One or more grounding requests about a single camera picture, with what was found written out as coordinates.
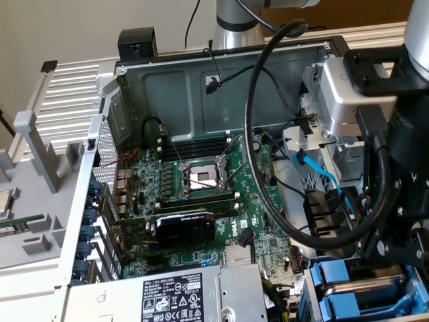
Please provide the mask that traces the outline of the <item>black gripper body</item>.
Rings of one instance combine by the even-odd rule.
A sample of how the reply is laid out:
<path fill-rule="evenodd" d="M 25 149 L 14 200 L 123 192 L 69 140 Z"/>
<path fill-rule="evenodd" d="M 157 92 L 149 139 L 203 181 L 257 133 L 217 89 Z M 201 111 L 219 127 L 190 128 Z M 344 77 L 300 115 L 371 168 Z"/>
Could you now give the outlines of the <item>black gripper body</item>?
<path fill-rule="evenodd" d="M 428 218 L 428 94 L 397 99 L 389 121 L 389 153 L 401 181 L 396 199 L 402 221 Z"/>

